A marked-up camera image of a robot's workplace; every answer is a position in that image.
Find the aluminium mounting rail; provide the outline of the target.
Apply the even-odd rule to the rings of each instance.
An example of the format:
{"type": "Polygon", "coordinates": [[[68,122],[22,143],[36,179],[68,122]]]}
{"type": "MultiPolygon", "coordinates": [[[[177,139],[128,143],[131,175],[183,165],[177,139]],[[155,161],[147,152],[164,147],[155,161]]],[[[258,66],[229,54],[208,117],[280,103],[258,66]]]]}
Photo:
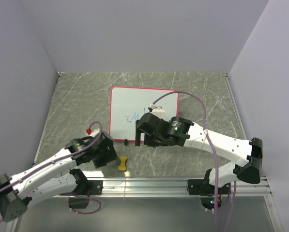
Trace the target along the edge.
{"type": "Polygon", "coordinates": [[[187,179],[105,178],[102,209],[77,215],[66,197],[54,197],[7,224],[8,232],[272,232],[270,189],[265,179],[253,186],[237,183],[234,200],[224,200],[216,225],[200,197],[189,195],[187,179]]]}

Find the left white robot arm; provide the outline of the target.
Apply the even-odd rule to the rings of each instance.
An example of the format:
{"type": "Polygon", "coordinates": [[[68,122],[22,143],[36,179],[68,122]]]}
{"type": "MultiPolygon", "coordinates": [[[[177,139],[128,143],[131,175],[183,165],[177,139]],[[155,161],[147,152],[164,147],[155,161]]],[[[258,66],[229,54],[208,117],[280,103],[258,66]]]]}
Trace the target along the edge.
{"type": "Polygon", "coordinates": [[[93,186],[78,166],[92,162],[96,169],[117,159],[106,132],[73,139],[47,160],[13,176],[0,175],[0,215],[9,222],[29,207],[61,194],[88,195],[93,186]]]}

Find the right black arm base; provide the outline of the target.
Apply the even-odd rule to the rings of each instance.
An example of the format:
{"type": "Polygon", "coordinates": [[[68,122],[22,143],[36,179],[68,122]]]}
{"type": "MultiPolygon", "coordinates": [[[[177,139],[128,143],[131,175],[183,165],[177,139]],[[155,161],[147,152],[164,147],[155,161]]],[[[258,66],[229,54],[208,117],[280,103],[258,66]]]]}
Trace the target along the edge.
{"type": "MultiPolygon", "coordinates": [[[[204,183],[202,179],[188,179],[187,192],[189,195],[200,196],[200,201],[205,210],[214,210],[214,186],[204,183]]],[[[231,183],[227,183],[222,187],[218,187],[217,207],[220,208],[223,204],[222,195],[227,195],[226,201],[231,194],[231,183]]]]}

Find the yellow bone shaped eraser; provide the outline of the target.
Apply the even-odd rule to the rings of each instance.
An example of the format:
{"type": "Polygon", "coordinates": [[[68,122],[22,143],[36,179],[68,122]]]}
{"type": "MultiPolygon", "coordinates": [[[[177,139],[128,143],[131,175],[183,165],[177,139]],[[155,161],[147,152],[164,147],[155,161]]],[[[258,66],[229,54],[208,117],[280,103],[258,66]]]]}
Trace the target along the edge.
{"type": "Polygon", "coordinates": [[[125,172],[127,170],[127,167],[126,167],[127,157],[126,156],[120,156],[119,160],[120,160],[120,164],[118,166],[118,170],[125,172]]]}

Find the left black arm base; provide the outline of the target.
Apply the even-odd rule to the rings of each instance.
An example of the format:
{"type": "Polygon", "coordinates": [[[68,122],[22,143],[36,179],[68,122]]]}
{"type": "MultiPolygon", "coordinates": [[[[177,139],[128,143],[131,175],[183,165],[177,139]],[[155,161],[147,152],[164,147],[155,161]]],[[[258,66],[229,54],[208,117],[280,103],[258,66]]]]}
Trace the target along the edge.
{"type": "Polygon", "coordinates": [[[86,209],[90,200],[88,197],[99,196],[102,193],[103,181],[101,180],[88,180],[85,184],[76,187],[71,191],[71,197],[68,199],[69,208],[72,210],[86,209]]]}

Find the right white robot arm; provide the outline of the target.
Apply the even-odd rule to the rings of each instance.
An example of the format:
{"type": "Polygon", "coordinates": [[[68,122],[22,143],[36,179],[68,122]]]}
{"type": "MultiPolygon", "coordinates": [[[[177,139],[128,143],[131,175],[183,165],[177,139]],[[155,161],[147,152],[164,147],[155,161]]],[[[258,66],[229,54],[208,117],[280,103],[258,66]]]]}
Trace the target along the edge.
{"type": "Polygon", "coordinates": [[[199,124],[182,117],[165,121],[153,113],[145,113],[136,121],[136,145],[141,134],[147,146],[181,146],[211,152],[229,160],[221,167],[208,169],[202,185],[193,186],[199,195],[211,196],[224,185],[240,180],[259,184],[263,159],[263,141],[242,140],[204,130],[199,124]]]}

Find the pink framed whiteboard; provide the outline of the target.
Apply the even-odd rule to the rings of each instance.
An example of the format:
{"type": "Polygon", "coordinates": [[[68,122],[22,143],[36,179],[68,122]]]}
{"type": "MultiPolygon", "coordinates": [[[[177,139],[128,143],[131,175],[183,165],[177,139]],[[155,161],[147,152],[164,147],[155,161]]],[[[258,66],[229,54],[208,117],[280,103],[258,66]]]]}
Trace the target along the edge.
{"type": "Polygon", "coordinates": [[[110,92],[109,134],[116,141],[135,140],[136,120],[139,120],[156,99],[172,89],[120,87],[110,92]]]}

